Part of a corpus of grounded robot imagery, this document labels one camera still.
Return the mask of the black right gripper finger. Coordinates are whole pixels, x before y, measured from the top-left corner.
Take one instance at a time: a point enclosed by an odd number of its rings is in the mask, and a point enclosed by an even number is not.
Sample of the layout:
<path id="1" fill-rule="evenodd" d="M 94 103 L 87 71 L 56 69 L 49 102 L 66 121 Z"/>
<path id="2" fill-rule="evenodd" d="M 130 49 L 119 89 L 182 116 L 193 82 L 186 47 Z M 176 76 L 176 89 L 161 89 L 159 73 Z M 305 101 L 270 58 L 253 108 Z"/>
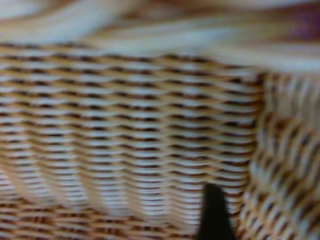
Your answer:
<path id="1" fill-rule="evenodd" d="M 198 240 L 235 240 L 224 192 L 215 184 L 203 188 Z"/>

